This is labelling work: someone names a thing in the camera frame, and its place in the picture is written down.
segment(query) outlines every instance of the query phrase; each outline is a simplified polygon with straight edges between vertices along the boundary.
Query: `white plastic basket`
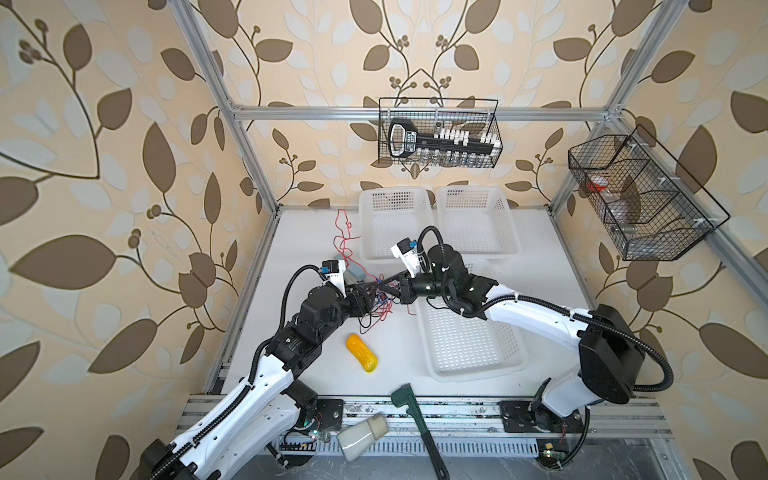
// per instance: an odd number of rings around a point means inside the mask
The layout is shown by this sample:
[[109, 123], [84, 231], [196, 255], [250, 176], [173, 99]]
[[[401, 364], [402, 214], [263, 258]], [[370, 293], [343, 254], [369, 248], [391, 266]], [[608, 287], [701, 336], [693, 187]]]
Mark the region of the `white plastic basket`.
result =
[[400, 240], [416, 240], [428, 225], [435, 224], [429, 195], [423, 188], [376, 188], [359, 199], [362, 248], [360, 256], [370, 263], [399, 262], [390, 250]]
[[[476, 275], [488, 276], [490, 271], [487, 260], [474, 260], [466, 266]], [[445, 306], [440, 298], [430, 303]], [[416, 301], [416, 315], [427, 370], [438, 382], [487, 379], [522, 370], [528, 364], [528, 352], [515, 326], [436, 310], [424, 298]]]
[[438, 228], [462, 255], [505, 258], [520, 250], [507, 198], [499, 187], [475, 185], [437, 189]]

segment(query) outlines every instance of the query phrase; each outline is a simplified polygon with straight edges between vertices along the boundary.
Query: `white table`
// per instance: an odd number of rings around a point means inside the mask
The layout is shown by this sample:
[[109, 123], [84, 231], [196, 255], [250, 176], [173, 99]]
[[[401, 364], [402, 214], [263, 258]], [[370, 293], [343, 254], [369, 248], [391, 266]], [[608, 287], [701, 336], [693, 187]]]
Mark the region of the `white table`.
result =
[[[513, 210], [520, 252], [501, 268], [496, 280], [525, 294], [566, 306], [586, 306], [571, 265], [544, 210]], [[263, 275], [253, 296], [222, 393], [229, 391], [250, 371], [253, 352], [272, 336], [280, 319], [280, 301], [285, 286], [300, 266], [319, 266], [336, 255], [333, 237], [335, 210], [288, 210], [283, 212]], [[359, 232], [357, 212], [349, 212], [353, 236]], [[416, 238], [420, 232], [413, 232]], [[360, 240], [347, 246], [359, 260]], [[369, 272], [381, 269], [361, 262]], [[394, 263], [382, 273], [403, 270]], [[304, 272], [291, 289], [286, 321], [298, 312], [312, 287], [319, 285], [315, 273]], [[327, 396], [388, 396], [410, 382], [419, 396], [532, 396], [548, 377], [570, 368], [578, 357], [550, 340], [522, 330], [528, 350], [528, 366], [507, 376], [468, 382], [438, 382], [427, 372], [419, 326], [405, 306], [395, 306], [386, 321], [379, 322], [362, 336], [376, 354], [379, 364], [366, 373], [346, 348], [350, 333], [358, 333], [357, 319], [348, 319], [323, 344], [323, 353], [300, 377], [310, 388]]]

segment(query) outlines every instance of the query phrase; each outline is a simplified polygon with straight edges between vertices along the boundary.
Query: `floral wallpaper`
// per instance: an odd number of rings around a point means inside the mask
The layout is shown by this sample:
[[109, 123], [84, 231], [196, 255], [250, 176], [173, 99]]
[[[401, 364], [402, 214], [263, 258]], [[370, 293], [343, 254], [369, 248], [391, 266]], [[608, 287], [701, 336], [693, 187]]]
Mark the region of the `floral wallpaper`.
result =
[[3, 478], [128, 478], [170, 440], [260, 242], [161, 6], [0, 0]]
[[568, 174], [568, 148], [586, 140], [584, 122], [501, 122], [504, 150], [494, 168], [447, 168], [378, 157], [376, 126], [335, 121], [248, 122], [251, 144], [279, 204], [357, 205], [378, 187], [498, 185], [511, 206], [548, 205]]
[[[729, 210], [723, 228], [768, 268], [768, 5], [688, 6], [624, 113], [679, 157], [684, 181]], [[765, 478], [766, 312], [705, 243], [675, 262], [620, 261], [585, 196], [574, 192], [559, 223], [598, 302], [669, 359], [675, 383], [657, 397], [691, 471]], [[660, 370], [643, 374], [655, 381]]]
[[191, 4], [240, 104], [345, 107], [364, 97], [443, 104], [474, 96], [504, 107], [601, 107], [660, 2]]

